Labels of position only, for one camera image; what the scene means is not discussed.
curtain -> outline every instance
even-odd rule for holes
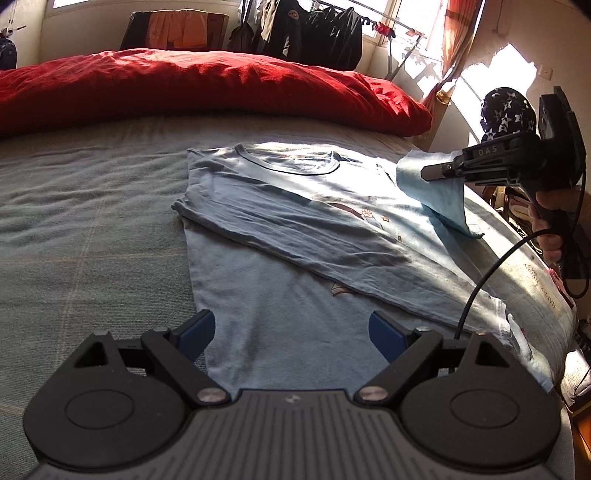
[[[476,23],[483,0],[447,0],[447,11],[443,25],[443,80],[423,100],[431,112],[437,98],[441,103],[449,102],[449,92],[441,88],[453,81],[462,72],[468,51],[472,45]]]

orange cloth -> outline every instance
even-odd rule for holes
[[[146,46],[167,50],[207,46],[207,12],[198,10],[163,10],[150,15]]]
[[[207,12],[186,10],[184,14],[183,37],[174,41],[174,48],[207,47]]]

light switch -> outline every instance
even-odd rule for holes
[[[550,67],[547,67],[546,65],[540,65],[540,68],[538,69],[538,75],[540,75],[542,78],[545,78],[546,80],[551,80],[553,73],[554,70],[552,70]]]

red pillow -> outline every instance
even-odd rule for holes
[[[410,137],[431,115],[357,72],[225,51],[105,51],[0,72],[1,136],[144,115],[237,110]]]

white wall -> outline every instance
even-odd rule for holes
[[[394,41],[392,45],[392,70],[402,61],[403,47],[406,45]],[[389,46],[376,47],[371,58],[367,75],[374,78],[384,78],[388,73]],[[398,71],[393,82],[415,100],[423,97],[440,81],[437,72],[439,62],[428,59],[421,54],[413,53],[404,66]]]
[[[371,59],[374,56],[374,50],[375,43],[367,40],[364,37],[361,49],[361,60],[357,64],[357,68],[355,69],[356,72],[367,74],[367,71],[369,70],[369,64],[371,63]]]
[[[591,152],[591,22],[567,0],[487,0],[469,61],[457,83],[431,151],[449,152],[480,141],[480,102],[509,86],[538,108],[540,95],[560,85]],[[551,80],[537,74],[553,69]]]
[[[14,32],[12,40],[17,48],[17,66],[35,65],[39,63],[39,40],[41,38],[41,25],[45,15],[47,0],[19,0],[14,15],[13,28],[26,28]],[[8,8],[0,15],[0,30],[7,26]]]
[[[122,0],[69,5],[55,9],[43,22],[41,61],[119,50],[132,12],[180,8],[228,15],[226,40],[239,21],[238,1]]]

